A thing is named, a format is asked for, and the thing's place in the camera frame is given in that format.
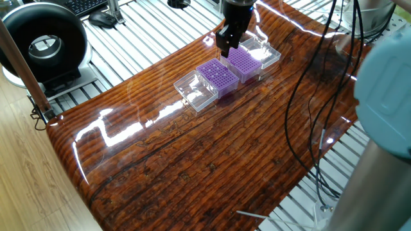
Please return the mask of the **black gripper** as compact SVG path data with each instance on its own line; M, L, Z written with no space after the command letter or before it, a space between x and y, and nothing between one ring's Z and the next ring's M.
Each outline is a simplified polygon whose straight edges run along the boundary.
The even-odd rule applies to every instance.
M223 0L224 27L216 32L216 46L221 55L229 56L230 48L244 41L252 17L254 0Z

